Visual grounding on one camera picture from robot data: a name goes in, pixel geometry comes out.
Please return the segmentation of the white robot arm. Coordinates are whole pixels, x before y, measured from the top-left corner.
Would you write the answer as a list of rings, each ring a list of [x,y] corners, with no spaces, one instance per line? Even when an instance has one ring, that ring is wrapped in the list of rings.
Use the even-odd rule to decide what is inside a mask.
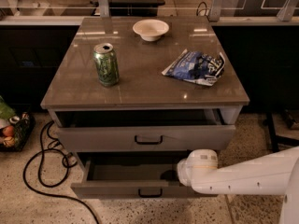
[[[299,147],[220,168],[197,149],[177,165],[179,182],[203,194],[282,195],[279,224],[299,224]]]

